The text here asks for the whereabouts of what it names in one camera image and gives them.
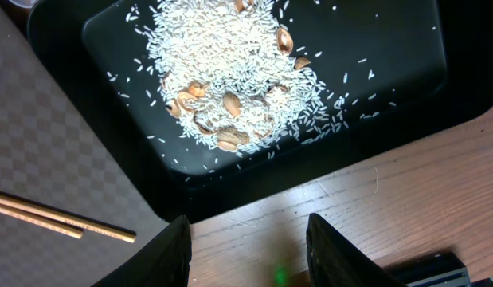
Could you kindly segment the wooden chopstick with pattern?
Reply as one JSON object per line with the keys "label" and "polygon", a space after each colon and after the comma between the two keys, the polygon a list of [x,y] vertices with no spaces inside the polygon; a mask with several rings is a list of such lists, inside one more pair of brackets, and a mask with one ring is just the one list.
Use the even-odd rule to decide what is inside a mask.
{"label": "wooden chopstick with pattern", "polygon": [[40,215],[46,218],[54,219],[70,225],[78,226],[86,230],[91,230],[93,232],[104,234],[113,238],[118,238],[126,242],[133,243],[136,239],[136,236],[133,232],[122,231],[117,228],[105,226],[103,224],[92,222],[87,219],[78,218],[70,214],[62,213],[48,207],[43,207],[10,196],[0,194],[0,204],[22,211],[30,212],[32,214]]}

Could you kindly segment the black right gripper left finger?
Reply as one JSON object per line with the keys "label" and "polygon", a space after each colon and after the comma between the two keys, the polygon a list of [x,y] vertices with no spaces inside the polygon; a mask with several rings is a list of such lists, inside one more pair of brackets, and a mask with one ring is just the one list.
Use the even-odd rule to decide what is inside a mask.
{"label": "black right gripper left finger", "polygon": [[190,224],[181,215],[92,287],[186,287],[191,258]]}

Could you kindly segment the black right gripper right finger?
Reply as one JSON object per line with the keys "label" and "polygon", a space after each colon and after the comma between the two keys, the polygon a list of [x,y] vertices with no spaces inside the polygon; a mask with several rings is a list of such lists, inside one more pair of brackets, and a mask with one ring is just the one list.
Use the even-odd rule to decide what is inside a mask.
{"label": "black right gripper right finger", "polygon": [[312,287],[405,287],[319,214],[309,214],[306,243]]}

